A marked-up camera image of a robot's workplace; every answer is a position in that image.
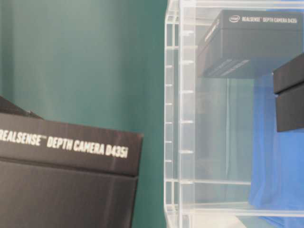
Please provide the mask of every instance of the teal backdrop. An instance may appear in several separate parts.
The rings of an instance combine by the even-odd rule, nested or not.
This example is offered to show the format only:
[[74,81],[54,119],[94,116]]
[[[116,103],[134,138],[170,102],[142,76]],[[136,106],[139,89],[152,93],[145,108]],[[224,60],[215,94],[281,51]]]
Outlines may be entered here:
[[1,94],[56,121],[144,133],[133,228],[164,228],[166,0],[0,0]]

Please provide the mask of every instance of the black box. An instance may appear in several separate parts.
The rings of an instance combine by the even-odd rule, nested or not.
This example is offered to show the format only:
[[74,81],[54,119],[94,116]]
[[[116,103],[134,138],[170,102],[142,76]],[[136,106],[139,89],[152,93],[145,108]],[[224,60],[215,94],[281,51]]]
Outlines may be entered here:
[[304,128],[304,84],[281,93],[275,101],[278,132]]
[[0,227],[130,228],[142,135],[10,105],[0,98]]
[[274,71],[274,92],[287,90],[304,82],[304,54],[299,55]]
[[197,74],[255,78],[302,50],[302,13],[222,10],[198,45]]
[[304,128],[304,54],[274,71],[278,132]]

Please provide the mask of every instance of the transparent acrylic box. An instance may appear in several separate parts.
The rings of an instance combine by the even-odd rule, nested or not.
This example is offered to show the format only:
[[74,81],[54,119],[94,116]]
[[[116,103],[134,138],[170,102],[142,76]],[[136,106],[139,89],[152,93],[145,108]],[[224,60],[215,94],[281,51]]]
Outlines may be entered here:
[[[304,195],[304,185],[297,185],[304,181],[298,172],[304,160],[286,152],[289,142],[304,148],[304,138],[297,139],[304,133],[276,131],[272,76],[303,52],[303,9],[304,1],[168,0],[164,209],[169,228],[304,227],[304,206],[288,197]],[[267,25],[244,24],[238,33],[229,27],[241,21]],[[221,30],[221,23],[227,27]],[[257,28],[262,33],[254,33]],[[296,137],[288,141],[290,134]],[[288,160],[296,168],[286,167]]]

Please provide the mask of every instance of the black box lid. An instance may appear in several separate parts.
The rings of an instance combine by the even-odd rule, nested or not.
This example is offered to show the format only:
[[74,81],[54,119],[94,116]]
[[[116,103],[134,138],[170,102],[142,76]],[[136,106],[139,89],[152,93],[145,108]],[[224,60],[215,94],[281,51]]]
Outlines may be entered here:
[[1,159],[137,176],[142,141],[138,133],[0,113]]
[[304,82],[304,53],[274,71],[275,94],[302,82]]

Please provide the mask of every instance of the black box inside container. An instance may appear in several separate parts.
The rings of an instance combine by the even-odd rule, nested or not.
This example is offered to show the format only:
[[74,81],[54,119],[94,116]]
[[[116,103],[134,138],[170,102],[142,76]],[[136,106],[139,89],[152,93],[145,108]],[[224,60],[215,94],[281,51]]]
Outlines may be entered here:
[[278,132],[304,128],[304,54],[274,71]]
[[2,111],[0,227],[131,227],[142,135]]
[[222,10],[198,45],[197,74],[255,78],[302,51],[302,13]]

